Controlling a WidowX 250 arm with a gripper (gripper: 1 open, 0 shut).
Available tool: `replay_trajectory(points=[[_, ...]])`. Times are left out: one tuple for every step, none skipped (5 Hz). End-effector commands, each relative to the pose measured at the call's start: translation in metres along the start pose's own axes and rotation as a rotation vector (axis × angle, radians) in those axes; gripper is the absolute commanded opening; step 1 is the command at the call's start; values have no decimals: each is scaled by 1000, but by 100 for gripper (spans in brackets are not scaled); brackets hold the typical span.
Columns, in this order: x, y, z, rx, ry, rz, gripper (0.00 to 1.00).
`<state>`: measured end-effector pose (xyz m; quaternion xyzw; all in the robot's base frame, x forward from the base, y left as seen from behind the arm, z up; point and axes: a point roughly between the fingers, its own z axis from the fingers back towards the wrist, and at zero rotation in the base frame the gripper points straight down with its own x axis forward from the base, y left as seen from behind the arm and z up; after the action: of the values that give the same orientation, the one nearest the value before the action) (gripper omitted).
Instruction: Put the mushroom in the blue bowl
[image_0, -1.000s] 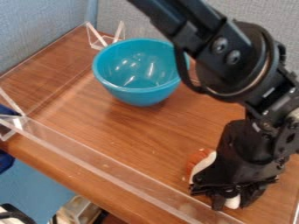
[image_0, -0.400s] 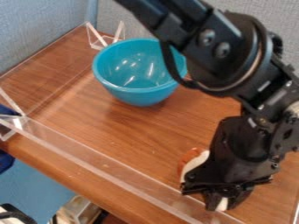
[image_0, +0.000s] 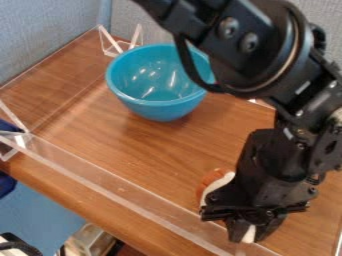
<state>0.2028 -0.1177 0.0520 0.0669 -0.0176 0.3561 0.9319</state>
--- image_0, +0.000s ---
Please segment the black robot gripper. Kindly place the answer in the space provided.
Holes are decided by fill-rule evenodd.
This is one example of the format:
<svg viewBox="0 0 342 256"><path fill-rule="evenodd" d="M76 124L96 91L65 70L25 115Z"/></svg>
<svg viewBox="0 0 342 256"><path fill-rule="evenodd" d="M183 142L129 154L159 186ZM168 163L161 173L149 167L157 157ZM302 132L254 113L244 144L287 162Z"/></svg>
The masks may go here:
<svg viewBox="0 0 342 256"><path fill-rule="evenodd" d="M240 243L247 222L256 227L255 242L263 241L282 225L290 212L302 211L311 199L307 192L307 156L315 136L288 135L280 129L260 129L248 137L238 159L232 181L205 196L200 218L224 220L228 239Z"/></svg>

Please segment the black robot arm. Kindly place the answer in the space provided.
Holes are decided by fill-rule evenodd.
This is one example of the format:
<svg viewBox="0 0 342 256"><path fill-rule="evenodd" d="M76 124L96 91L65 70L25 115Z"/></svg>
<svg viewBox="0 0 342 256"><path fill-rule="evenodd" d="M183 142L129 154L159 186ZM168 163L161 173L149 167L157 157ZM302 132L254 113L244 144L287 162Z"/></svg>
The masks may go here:
<svg viewBox="0 0 342 256"><path fill-rule="evenodd" d="M342 70L324 58L324 32L286 0L133 2L171 33L191 80L275 109L235 169L216 171L199 192L201 219L223 221L232 242L259 242L342 170Z"/></svg>

